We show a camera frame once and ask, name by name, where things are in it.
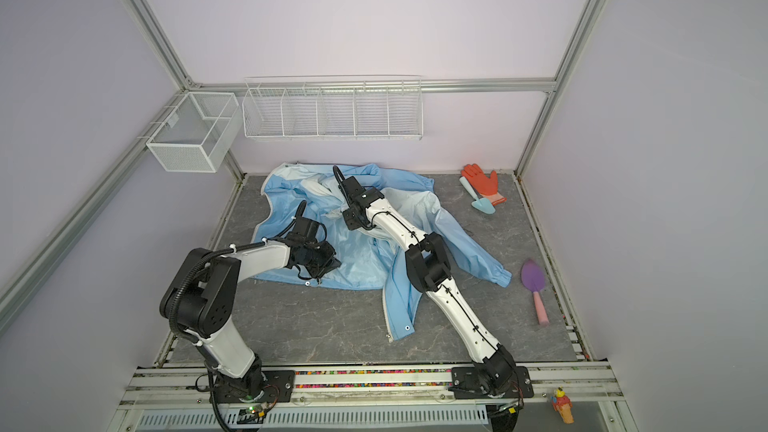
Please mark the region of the light blue zip jacket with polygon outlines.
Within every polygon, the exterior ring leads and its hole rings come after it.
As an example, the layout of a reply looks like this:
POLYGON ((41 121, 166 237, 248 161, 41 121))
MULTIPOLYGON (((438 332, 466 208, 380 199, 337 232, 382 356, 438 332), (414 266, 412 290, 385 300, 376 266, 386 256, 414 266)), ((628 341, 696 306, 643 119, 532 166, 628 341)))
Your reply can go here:
MULTIPOLYGON (((509 285, 511 273, 442 206, 434 192, 433 180, 375 164, 344 165, 341 171, 354 176, 365 187, 381 190, 391 205, 420 230, 439 233, 461 270, 501 287, 509 285)), ((339 269, 322 279, 322 286, 381 291, 390 338, 400 340, 413 333, 421 294, 407 278, 404 252, 380 230, 347 228, 342 218, 346 202, 331 166, 282 164, 267 176, 261 193, 271 211, 256 227, 255 241, 276 236, 289 225, 299 203, 305 201, 306 216, 326 226, 327 239, 341 262, 339 269)))

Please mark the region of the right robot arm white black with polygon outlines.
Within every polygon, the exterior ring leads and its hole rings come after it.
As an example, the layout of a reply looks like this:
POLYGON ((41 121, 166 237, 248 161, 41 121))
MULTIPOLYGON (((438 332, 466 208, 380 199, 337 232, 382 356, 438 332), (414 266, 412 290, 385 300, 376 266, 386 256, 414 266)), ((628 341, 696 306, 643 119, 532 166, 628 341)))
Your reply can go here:
POLYGON ((506 393, 523 395, 517 363, 490 333, 459 291, 453 278, 453 255, 443 237, 426 233, 404 218, 375 187, 365 188, 337 166, 333 175, 347 203, 342 212, 348 229, 378 230, 404 251, 407 278, 431 299, 454 327, 473 363, 476 383, 463 381, 452 389, 476 396, 500 398, 506 393))

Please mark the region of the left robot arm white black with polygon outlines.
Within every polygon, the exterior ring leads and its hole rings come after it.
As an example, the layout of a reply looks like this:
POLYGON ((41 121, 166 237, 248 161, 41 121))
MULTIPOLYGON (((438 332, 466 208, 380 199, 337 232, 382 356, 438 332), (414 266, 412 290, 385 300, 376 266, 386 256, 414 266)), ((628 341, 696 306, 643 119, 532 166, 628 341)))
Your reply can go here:
POLYGON ((173 334, 203 357, 216 398, 257 401, 268 379, 261 359, 232 319, 239 284, 285 268, 305 271, 310 281, 319 281, 340 266, 334 247, 326 241, 266 239, 218 251, 195 248, 164 293, 159 311, 173 334))

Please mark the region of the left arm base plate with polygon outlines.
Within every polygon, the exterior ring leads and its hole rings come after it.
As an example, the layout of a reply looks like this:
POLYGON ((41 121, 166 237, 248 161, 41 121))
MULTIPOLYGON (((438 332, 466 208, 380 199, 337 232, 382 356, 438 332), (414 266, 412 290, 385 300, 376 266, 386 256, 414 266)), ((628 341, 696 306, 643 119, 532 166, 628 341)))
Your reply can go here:
POLYGON ((273 404, 291 399, 295 372, 266 370, 249 373, 244 378, 232 378, 215 372, 213 379, 213 395, 218 403, 273 404))

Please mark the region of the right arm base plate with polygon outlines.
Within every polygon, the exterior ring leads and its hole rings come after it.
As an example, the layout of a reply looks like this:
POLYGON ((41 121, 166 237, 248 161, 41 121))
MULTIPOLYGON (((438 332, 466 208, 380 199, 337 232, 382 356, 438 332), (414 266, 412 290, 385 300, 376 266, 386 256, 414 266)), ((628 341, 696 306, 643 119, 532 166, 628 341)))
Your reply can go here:
POLYGON ((530 399, 535 393, 528 369, 517 366, 514 371, 502 372, 498 377, 476 365, 454 367, 448 390, 457 399, 530 399))

